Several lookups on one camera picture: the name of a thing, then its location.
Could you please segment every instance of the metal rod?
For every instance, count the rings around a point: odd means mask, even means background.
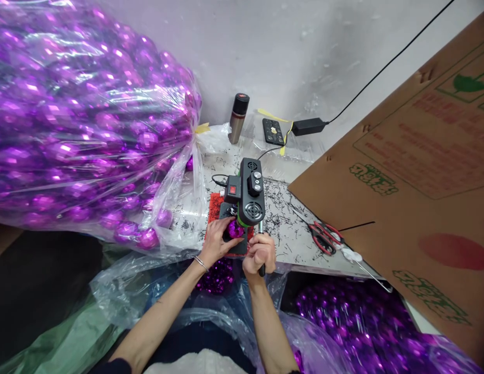
[[[259,232],[259,234],[263,234],[263,221],[262,220],[257,224],[257,231]],[[266,265],[263,264],[263,266],[261,266],[259,268],[259,275],[260,276],[266,275]]]
[[[379,283],[379,284],[381,285],[381,287],[382,287],[382,288],[384,288],[384,289],[385,289],[385,290],[386,290],[388,293],[392,293],[392,292],[393,292],[393,290],[394,290],[393,286],[391,286],[391,288],[390,288],[390,289],[389,289],[389,288],[386,288],[386,286],[384,286],[384,285],[381,283],[381,281],[380,281],[380,280],[378,280],[377,278],[375,278],[375,277],[374,277],[374,276],[373,276],[373,275],[372,275],[372,274],[371,274],[371,273],[370,273],[370,272],[369,272],[367,269],[365,269],[365,268],[363,267],[363,265],[362,265],[362,264],[360,264],[358,261],[355,261],[355,263],[357,263],[357,264],[358,264],[358,266],[359,266],[359,267],[360,267],[360,268],[361,268],[361,269],[362,269],[362,270],[363,270],[365,273],[367,273],[368,275],[370,275],[370,276],[371,276],[371,277],[372,277],[372,278],[373,278],[373,279],[374,279],[374,280],[375,280],[377,283]]]

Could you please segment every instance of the thermos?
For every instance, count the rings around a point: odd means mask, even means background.
[[[228,134],[228,139],[231,144],[237,144],[240,139],[249,100],[250,97],[244,93],[235,95],[235,102],[233,103],[233,111],[231,112],[230,118],[231,134]]]

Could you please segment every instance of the forearm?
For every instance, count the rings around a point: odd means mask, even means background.
[[[255,275],[249,276],[247,280],[257,346],[266,373],[289,374],[292,370],[299,370],[264,279]]]
[[[133,374],[141,374],[203,274],[204,268],[193,261],[127,334],[110,361],[123,358],[131,365]]]

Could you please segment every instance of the hand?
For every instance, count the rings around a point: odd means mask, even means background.
[[[248,243],[251,248],[242,263],[245,276],[257,274],[263,264],[266,265],[266,273],[274,272],[277,268],[277,251],[273,238],[268,233],[257,234]]]
[[[214,263],[222,258],[235,245],[243,241],[243,238],[232,239],[225,243],[223,240],[223,233],[228,227],[229,223],[236,219],[236,217],[227,217],[222,220],[215,220],[207,226],[205,233],[205,242],[199,258],[203,261],[207,268],[210,268]]]

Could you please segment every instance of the silver bracelet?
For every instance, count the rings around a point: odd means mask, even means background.
[[[199,264],[200,264],[200,265],[201,265],[201,266],[202,266],[202,267],[205,269],[205,272],[206,272],[206,273],[208,273],[208,272],[209,272],[209,269],[205,267],[204,262],[203,262],[201,259],[199,259],[199,257],[198,257],[198,256],[193,256],[193,258],[194,258],[194,259],[196,259],[196,260],[197,260],[197,262],[198,262],[198,263],[199,263]]]

